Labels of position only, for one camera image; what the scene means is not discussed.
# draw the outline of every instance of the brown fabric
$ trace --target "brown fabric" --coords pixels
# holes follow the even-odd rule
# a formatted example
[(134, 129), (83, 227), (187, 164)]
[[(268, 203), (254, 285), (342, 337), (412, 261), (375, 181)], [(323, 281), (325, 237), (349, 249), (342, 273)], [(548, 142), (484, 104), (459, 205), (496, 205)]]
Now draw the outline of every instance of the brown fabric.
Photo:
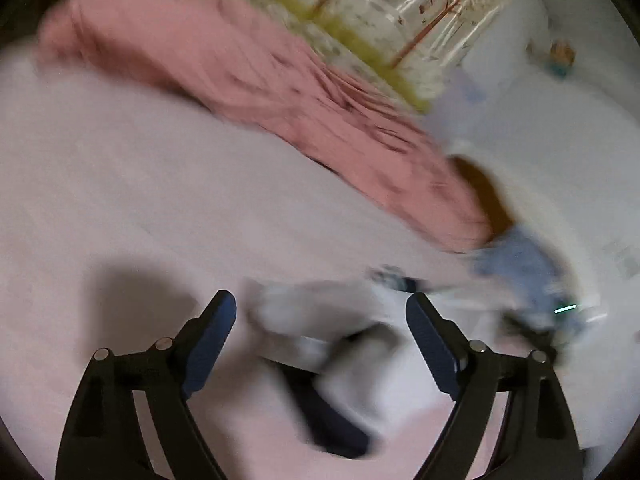
[(476, 192), (480, 207), (489, 219), (491, 234), (486, 241), (490, 242), (510, 229), (515, 220), (502, 204), (491, 178), (466, 158), (454, 156), (451, 162), (462, 179)]

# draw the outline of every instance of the pink blanket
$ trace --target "pink blanket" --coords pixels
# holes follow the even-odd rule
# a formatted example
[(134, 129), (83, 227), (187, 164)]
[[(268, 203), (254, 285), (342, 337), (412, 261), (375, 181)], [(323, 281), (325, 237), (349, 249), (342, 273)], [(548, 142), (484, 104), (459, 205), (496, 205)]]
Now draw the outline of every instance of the pink blanket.
[(257, 124), (447, 250), (488, 235), (472, 191), (427, 135), (243, 0), (67, 0), (40, 27), (39, 57), (183, 91)]

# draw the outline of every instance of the green light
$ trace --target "green light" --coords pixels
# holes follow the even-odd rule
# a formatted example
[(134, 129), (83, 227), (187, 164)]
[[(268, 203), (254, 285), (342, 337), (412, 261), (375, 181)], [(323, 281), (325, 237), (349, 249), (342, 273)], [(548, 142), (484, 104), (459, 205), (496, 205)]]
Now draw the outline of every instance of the green light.
[(554, 310), (554, 314), (560, 314), (561, 312), (565, 312), (567, 310), (573, 310), (574, 308), (578, 308), (578, 306), (577, 305), (564, 306), (562, 308)]

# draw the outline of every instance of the blue gripper pad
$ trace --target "blue gripper pad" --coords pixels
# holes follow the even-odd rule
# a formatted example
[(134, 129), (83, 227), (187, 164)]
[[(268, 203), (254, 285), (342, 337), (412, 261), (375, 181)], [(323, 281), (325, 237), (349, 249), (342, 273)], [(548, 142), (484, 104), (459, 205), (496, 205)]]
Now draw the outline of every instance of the blue gripper pad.
[(458, 400), (458, 373), (466, 365), (466, 338), (452, 321), (442, 319), (428, 298), (420, 293), (406, 302), (406, 322), (438, 389)]
[(185, 399), (189, 399), (204, 387), (226, 338), (236, 322), (236, 299), (231, 293), (225, 292), (220, 300), (219, 294), (211, 300), (200, 316), (200, 320), (207, 320), (207, 317), (209, 319), (202, 331), (202, 336), (187, 357), (182, 383)]

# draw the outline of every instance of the mattress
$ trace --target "mattress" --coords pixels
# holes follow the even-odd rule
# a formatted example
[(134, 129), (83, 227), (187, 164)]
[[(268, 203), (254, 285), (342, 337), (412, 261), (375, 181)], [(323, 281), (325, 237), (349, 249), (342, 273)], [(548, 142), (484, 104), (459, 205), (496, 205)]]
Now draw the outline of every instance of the mattress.
[(28, 44), (0, 52), (0, 415), (44, 478), (92, 352), (146, 349), (220, 288), (238, 298), (239, 319), (190, 407), (231, 480), (412, 478), (447, 396), (366, 460), (321, 452), (256, 358), (243, 313), (255, 282), (393, 264), (448, 284), (468, 277), (464, 261), (267, 132), (89, 71), (39, 72), (31, 54)]

